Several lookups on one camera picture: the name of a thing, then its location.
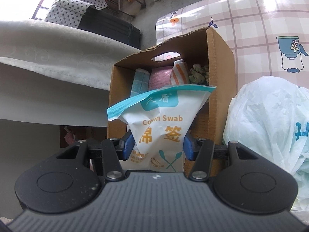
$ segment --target blue plaid towel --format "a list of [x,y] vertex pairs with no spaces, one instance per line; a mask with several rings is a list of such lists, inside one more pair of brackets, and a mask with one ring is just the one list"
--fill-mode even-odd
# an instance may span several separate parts
[[148,91],[150,73],[143,69],[136,69],[130,97]]

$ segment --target blue bucket illustration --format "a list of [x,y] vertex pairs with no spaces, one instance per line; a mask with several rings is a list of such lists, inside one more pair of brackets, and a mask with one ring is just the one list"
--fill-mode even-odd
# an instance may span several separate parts
[[[276,37],[279,44],[279,49],[281,51],[281,56],[285,55],[290,60],[293,60],[297,57],[297,55],[300,55],[302,53],[305,56],[308,56],[307,52],[304,50],[302,45],[299,43],[299,37],[298,36],[278,36]],[[299,72],[302,69],[298,68],[288,68],[284,69],[287,72]]]

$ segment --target star patterned cloth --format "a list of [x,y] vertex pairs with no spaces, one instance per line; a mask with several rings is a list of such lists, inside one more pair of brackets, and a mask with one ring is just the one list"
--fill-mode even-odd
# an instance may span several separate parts
[[98,10],[107,7],[105,0],[54,0],[43,21],[78,28],[82,16],[91,5]]

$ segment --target bright window light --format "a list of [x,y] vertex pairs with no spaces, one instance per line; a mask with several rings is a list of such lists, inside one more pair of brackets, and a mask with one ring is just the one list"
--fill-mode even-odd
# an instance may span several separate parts
[[29,19],[40,0],[0,0],[0,20]]

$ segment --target white plastic bag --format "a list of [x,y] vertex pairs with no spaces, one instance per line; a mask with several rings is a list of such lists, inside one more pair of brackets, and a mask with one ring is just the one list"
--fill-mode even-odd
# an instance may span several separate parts
[[266,76],[232,99],[223,139],[237,140],[291,173],[299,186],[297,211],[309,209],[308,131],[309,90]]
[[127,123],[136,142],[123,169],[181,172],[183,140],[215,89],[203,85],[163,87],[126,99],[108,111],[109,120]]

